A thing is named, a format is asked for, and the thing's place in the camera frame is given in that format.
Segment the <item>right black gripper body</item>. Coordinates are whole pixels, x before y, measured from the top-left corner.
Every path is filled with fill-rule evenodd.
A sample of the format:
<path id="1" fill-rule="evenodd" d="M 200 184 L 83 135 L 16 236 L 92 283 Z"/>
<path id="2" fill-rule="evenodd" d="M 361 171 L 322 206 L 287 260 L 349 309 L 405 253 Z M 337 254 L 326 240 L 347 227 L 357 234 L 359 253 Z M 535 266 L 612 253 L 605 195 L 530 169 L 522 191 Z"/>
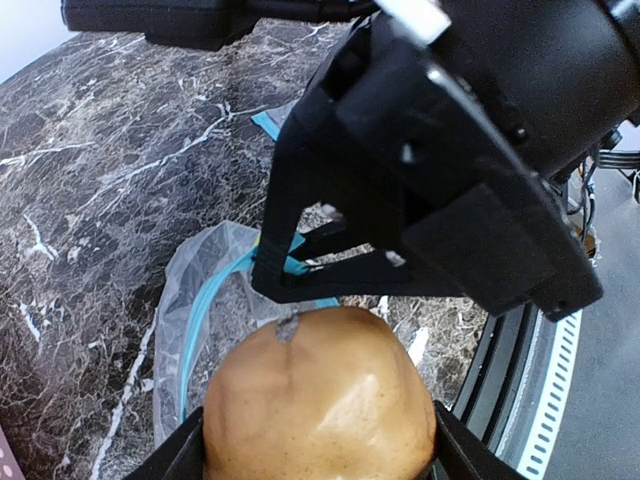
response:
<path id="1" fill-rule="evenodd" d="M 357 27 L 302 99 L 335 103 L 399 180 L 393 265 L 428 265 L 494 314 L 531 301 L 562 318 L 603 288 L 553 187 L 639 106 L 639 5 L 444 9 L 425 47 L 387 15 Z"/>

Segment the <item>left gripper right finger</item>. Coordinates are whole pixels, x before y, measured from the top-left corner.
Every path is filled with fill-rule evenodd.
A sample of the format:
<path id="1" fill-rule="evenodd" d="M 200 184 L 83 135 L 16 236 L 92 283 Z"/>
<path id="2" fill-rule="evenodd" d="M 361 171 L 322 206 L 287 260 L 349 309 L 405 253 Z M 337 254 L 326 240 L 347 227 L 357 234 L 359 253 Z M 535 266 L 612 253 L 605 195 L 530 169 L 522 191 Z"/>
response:
<path id="1" fill-rule="evenodd" d="M 436 461 L 447 479 L 524 479 L 497 458 L 440 401 L 434 401 L 436 415 Z"/>

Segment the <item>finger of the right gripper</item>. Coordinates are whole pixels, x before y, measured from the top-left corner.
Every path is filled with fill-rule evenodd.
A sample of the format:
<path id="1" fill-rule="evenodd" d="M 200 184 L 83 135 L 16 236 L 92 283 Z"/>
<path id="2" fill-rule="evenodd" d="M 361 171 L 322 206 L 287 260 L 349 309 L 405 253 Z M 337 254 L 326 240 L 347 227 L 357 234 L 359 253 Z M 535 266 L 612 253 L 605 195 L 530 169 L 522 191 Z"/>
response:
<path id="1" fill-rule="evenodd" d="M 285 273 L 279 282 L 281 303 L 351 295 L 464 297 L 463 288 L 434 268 L 407 262 L 395 266 L 382 252 Z"/>
<path id="2" fill-rule="evenodd" d="M 276 141 L 252 285 L 279 303 L 285 273 L 398 247 L 400 182 L 351 137 L 335 107 L 300 100 Z"/>

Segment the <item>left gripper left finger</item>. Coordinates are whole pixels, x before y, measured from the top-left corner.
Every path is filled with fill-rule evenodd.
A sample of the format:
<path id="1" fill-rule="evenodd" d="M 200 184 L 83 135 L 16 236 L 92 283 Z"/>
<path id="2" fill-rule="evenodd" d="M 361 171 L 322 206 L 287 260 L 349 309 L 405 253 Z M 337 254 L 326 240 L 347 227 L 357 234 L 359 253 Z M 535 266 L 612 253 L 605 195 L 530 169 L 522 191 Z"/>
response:
<path id="1" fill-rule="evenodd" d="M 125 480 L 202 480 L 203 408 L 188 418 Z"/>

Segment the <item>zip bag with blue zipper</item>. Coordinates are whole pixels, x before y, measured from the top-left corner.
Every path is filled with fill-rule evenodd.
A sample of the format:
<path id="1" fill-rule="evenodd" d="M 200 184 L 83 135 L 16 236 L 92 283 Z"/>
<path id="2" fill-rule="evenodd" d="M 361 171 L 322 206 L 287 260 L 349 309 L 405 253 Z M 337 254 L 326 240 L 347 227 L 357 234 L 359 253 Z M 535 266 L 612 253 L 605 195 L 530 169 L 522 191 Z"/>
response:
<path id="1" fill-rule="evenodd" d="M 202 404 L 210 378 L 241 340 L 336 298 L 278 304 L 251 286 L 258 229 L 231 220 L 186 239 L 165 269 L 156 309 L 154 441 L 163 443 Z"/>

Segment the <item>pink perforated plastic basket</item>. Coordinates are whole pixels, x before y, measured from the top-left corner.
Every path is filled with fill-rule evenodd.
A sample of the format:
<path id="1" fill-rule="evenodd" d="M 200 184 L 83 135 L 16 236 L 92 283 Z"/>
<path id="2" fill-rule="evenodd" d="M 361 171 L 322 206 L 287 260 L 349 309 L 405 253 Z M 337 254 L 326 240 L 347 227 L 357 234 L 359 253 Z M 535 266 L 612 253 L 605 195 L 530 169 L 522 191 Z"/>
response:
<path id="1" fill-rule="evenodd" d="M 25 476 L 16 460 L 9 442 L 0 429 L 0 480 L 24 480 Z"/>

